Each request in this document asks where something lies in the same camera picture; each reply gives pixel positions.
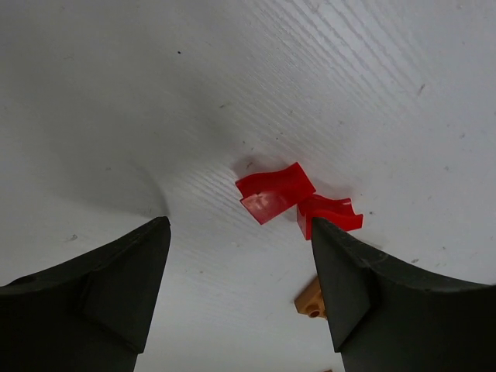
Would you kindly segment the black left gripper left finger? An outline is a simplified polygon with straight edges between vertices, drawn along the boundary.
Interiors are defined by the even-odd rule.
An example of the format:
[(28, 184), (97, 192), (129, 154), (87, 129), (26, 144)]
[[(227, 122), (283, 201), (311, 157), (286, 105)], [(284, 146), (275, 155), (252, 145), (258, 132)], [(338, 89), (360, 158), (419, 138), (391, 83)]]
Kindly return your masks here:
[(165, 216), (1, 288), (3, 371), (132, 371), (171, 241)]

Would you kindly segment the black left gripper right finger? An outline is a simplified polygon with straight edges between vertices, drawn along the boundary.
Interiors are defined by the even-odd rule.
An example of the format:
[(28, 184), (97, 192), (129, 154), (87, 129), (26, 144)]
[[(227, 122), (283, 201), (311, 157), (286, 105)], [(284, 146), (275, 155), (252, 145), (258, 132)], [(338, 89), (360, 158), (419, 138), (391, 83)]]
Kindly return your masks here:
[(424, 270), (324, 219), (312, 250), (347, 371), (493, 371), (495, 288)]

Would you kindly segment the orange-brown long lego plate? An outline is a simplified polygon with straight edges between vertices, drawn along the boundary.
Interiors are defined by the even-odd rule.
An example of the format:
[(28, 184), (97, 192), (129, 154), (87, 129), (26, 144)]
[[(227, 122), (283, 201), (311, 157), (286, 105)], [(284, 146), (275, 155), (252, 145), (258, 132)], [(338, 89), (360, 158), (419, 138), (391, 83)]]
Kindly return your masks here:
[(315, 277), (295, 298), (294, 306), (300, 315), (306, 315), (311, 319), (327, 319), (318, 277)]

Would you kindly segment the red curved lego piece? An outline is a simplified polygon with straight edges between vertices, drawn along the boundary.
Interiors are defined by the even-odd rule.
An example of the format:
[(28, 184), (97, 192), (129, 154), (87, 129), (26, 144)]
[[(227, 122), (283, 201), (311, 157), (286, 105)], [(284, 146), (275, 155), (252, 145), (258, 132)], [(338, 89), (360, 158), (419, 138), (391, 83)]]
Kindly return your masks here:
[(235, 182), (243, 207), (261, 225), (312, 196), (315, 186), (299, 163), (283, 170), (260, 172)]
[(352, 200), (312, 195), (297, 205), (297, 223), (305, 240), (312, 239), (312, 220), (325, 219), (345, 232), (363, 227), (363, 214), (356, 214)]

